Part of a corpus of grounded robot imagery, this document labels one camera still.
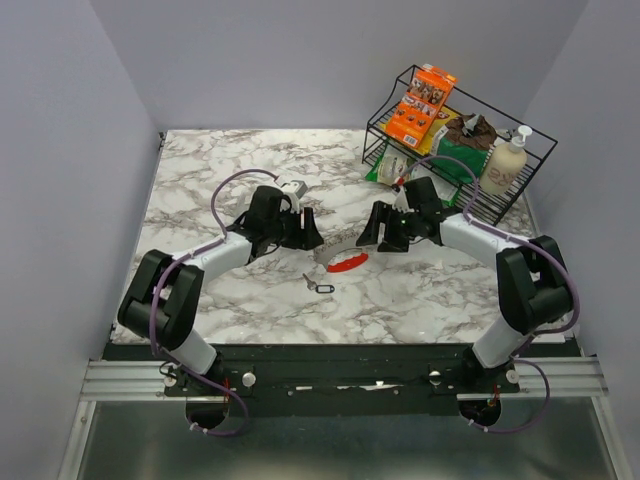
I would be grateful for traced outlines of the metal keyring coil red holder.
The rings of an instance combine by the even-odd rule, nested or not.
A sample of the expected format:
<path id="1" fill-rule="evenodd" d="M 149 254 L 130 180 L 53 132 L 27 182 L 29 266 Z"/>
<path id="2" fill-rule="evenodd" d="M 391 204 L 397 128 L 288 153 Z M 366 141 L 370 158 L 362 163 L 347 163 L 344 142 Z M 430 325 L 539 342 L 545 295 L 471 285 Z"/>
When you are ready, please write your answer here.
<path id="1" fill-rule="evenodd" d="M 313 250 L 315 261 L 328 273 L 344 273 L 362 265 L 368 254 L 356 245 L 360 234 L 343 231 L 330 236 Z"/>

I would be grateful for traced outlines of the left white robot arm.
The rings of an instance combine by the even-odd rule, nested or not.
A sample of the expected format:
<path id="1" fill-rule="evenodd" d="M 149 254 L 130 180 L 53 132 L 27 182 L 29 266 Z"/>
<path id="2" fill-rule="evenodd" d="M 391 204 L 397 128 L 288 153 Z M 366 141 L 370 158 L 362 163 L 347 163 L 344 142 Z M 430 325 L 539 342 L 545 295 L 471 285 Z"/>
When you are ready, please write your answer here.
<path id="1" fill-rule="evenodd" d="M 261 185 L 248 209 L 213 242 L 175 254 L 148 251 L 121 302 L 118 323 L 188 368 L 187 382 L 197 393 L 214 393 L 222 380 L 218 353 L 194 329 L 201 290 L 279 248 L 321 246 L 313 209 L 301 205 L 307 190 L 300 180 Z"/>

